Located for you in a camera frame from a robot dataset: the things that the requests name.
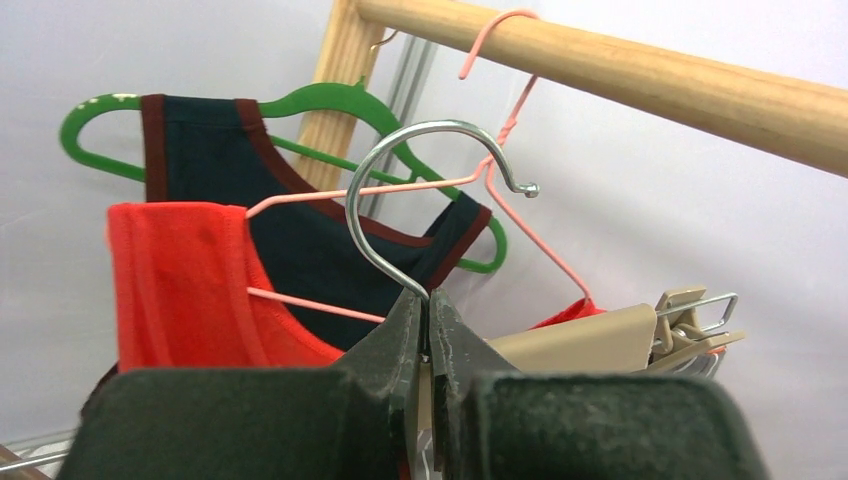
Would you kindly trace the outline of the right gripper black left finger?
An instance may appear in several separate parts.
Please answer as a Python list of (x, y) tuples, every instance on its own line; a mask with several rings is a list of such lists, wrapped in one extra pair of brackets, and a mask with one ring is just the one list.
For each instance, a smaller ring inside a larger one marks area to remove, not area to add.
[(324, 368), (146, 369), (89, 407), (62, 479), (408, 479), (422, 300)]

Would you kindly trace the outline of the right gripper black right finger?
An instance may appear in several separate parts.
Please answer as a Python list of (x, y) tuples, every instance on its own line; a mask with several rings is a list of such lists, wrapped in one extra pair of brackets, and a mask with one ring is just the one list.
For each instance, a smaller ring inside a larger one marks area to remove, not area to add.
[(698, 377), (522, 373), (429, 300), (431, 467), (445, 479), (766, 479), (727, 392)]

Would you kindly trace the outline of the wooden clip hanger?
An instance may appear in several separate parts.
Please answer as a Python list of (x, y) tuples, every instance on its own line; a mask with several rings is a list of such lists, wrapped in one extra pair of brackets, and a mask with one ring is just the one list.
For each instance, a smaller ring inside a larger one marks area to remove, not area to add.
[[(420, 390), (435, 378), (434, 368), (421, 367), (431, 355), (433, 290), (413, 280), (426, 289), (428, 301), (425, 303), (424, 295), (414, 293), (412, 287), (402, 286), (402, 294), (387, 317), (390, 326), (379, 327), (366, 338), (368, 345), (376, 345), (392, 332), (403, 336), (394, 362), (398, 375), (388, 383), (387, 397), (390, 439), (402, 449), (405, 479), (410, 478), (409, 471), (418, 458), (420, 429), (435, 426), (434, 413), (419, 412), (420, 407), (433, 405), (432, 394)], [(709, 326), (698, 323), (698, 308), (712, 302), (705, 293), (703, 287), (667, 292), (655, 309), (639, 304), (582, 317), (560, 313), (529, 331), (494, 339), (487, 343), (486, 349), (499, 355), (495, 368), (508, 361), (524, 372), (668, 371), (743, 337), (740, 332), (722, 329), (738, 302), (735, 293), (717, 296), (717, 301), (727, 304), (717, 323)]]

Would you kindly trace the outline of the grey striped underwear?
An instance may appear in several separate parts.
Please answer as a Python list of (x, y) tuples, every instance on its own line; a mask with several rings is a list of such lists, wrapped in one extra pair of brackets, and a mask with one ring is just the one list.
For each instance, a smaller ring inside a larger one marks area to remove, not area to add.
[(726, 355), (726, 348), (716, 348), (704, 354), (698, 355), (687, 362), (672, 367), (669, 374), (684, 376), (700, 376), (713, 378), (717, 373)]

